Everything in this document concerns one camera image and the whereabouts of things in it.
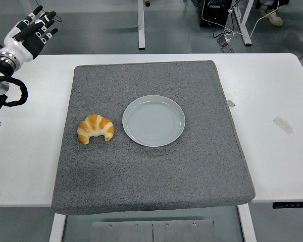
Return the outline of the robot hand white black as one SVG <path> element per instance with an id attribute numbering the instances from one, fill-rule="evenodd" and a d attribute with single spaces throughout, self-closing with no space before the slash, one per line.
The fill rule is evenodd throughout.
<path id="1" fill-rule="evenodd" d="M 38 57 L 47 42 L 58 32 L 58 28 L 50 29 L 55 22 L 56 12 L 42 10 L 43 6 L 39 5 L 11 29 L 4 39 L 4 51 L 25 62 Z"/>

